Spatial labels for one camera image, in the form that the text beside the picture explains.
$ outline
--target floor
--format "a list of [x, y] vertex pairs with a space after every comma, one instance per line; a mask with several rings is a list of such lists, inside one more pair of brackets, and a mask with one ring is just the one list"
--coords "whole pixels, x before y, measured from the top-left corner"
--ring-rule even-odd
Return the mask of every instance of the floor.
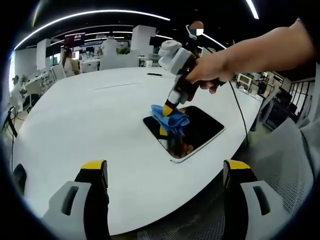
[[[12, 121], [14, 121], [14, 126], [16, 131], [19, 133], [19, 129], [21, 128], [21, 126], [24, 123], [24, 119], [28, 116], [28, 113], [26, 111], [24, 112], [19, 112], [16, 116], [15, 119], [13, 119]], [[12, 141], [12, 132], [11, 129], [7, 129], [6, 132], [8, 133], [7, 136], [9, 137], [8, 142]], [[265, 127], [262, 124], [258, 124], [256, 127], [255, 131], [250, 131], [248, 133], [248, 140], [250, 143], [250, 146], [253, 146], [254, 144], [256, 144], [261, 138], [263, 138], [264, 136], [266, 136], [267, 134], [269, 134], [271, 131], [269, 130], [269, 128]], [[240, 155], [242, 152], [243, 148], [246, 148], [247, 144], [246, 141], [243, 142], [243, 144], [241, 145], [241, 147], [239, 148], [239, 150], [237, 151], [236, 155]], [[152, 227], [154, 228], [155, 225], [157, 225], [157, 222], [152, 223]], [[149, 226], [143, 227], [141, 229], [139, 229], [139, 231], [143, 231], [144, 229], [149, 228]], [[127, 232], [124, 234], [120, 234], [120, 235], [115, 235], [111, 237], [112, 240], [136, 240], [138, 239], [137, 237], [137, 231], [132, 231], [132, 232]]]

